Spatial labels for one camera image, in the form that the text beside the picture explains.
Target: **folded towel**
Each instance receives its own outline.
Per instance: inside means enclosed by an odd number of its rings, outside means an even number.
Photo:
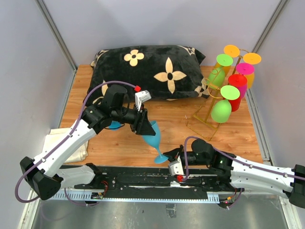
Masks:
[[[43,151],[50,150],[56,142],[58,142],[60,139],[64,138],[67,135],[69,130],[69,128],[52,129],[50,131],[50,134],[47,135],[44,140]],[[65,161],[65,163],[83,161],[86,156],[88,156],[87,147],[88,142],[85,142]]]

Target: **wood grain surface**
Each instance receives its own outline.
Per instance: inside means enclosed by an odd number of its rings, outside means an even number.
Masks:
[[[203,75],[208,76],[211,66],[201,67]],[[92,68],[89,65],[80,65],[70,91],[69,100],[61,122],[61,127],[70,127],[77,119],[81,104],[87,94],[92,76]],[[198,136],[190,130],[186,124],[186,118],[205,103],[205,108],[199,113],[204,116],[207,112],[211,98],[190,98],[175,101],[148,101],[145,107],[148,109],[149,120],[157,120],[161,131],[162,152],[170,151],[184,144],[186,137]],[[211,135],[212,130],[205,124],[196,120],[190,120],[192,126],[201,130],[201,133]],[[252,120],[248,111],[246,100],[243,99],[238,111],[231,114],[229,121],[220,126],[220,129],[210,142],[216,148],[234,153],[248,160],[262,162],[259,146],[255,137]],[[167,162],[157,165],[153,162],[157,151],[148,146],[142,139],[130,131],[129,125],[118,131],[103,130],[95,138],[89,141],[88,156],[79,163],[92,162],[96,165],[109,166],[142,166],[142,167],[166,167]]]

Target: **black pillow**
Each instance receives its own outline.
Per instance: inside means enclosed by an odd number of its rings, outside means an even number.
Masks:
[[[148,90],[152,98],[180,99],[208,97],[200,63],[205,56],[192,47],[143,45],[101,50],[91,63],[93,75],[88,93],[97,85],[120,80]],[[96,90],[87,105],[103,97],[107,88]],[[129,97],[135,91],[126,86]]]

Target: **metal floor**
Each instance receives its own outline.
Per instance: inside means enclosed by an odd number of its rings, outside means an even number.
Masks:
[[[216,204],[177,203],[175,207],[176,212],[166,203],[102,202],[79,207],[66,200],[49,200],[40,203],[32,229],[288,228],[277,196],[242,195],[231,210]]]

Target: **white wall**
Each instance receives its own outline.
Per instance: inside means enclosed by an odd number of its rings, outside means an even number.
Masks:
[[[77,64],[97,51],[179,44],[214,65],[227,44],[251,50],[279,0],[45,0]]]
[[[283,167],[305,166],[304,9],[305,1],[289,1],[258,52],[252,89],[272,159]]]
[[[0,1],[0,224],[15,229],[24,204],[14,196],[19,162],[42,150],[63,111],[72,70],[35,1]],[[24,182],[20,195],[27,198]]]

